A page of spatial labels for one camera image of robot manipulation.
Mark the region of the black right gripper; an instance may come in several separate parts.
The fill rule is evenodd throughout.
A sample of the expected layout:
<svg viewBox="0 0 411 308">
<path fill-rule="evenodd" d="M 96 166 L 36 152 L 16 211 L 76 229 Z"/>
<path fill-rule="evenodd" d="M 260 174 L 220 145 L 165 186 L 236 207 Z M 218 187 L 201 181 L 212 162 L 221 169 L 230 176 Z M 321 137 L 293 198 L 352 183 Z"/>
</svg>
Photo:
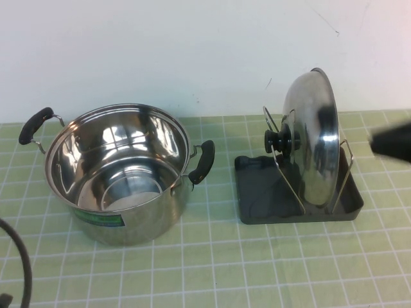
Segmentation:
<svg viewBox="0 0 411 308">
<path fill-rule="evenodd" d="M 373 132 L 369 143 L 374 154 L 410 160 L 410 121 Z"/>
</svg>

